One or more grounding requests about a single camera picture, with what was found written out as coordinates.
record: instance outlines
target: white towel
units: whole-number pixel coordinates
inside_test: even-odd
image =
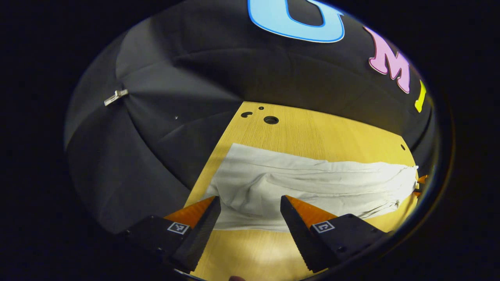
[[[328,162],[233,143],[203,199],[220,196],[214,229],[288,232],[280,213],[289,195],[336,216],[393,212],[416,187],[418,166]]]

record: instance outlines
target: wooden tabletop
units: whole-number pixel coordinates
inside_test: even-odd
[[[252,114],[242,117],[245,112]],[[268,124],[264,122],[267,116],[279,122]],[[186,206],[205,194],[233,143],[329,162],[415,165],[405,141],[397,134],[326,113],[245,101],[206,162]],[[416,203],[412,194],[396,211],[366,221],[385,232],[394,230]],[[313,275],[290,233],[263,230],[214,230],[191,274],[209,281],[226,281],[233,275],[246,281],[290,281]]]

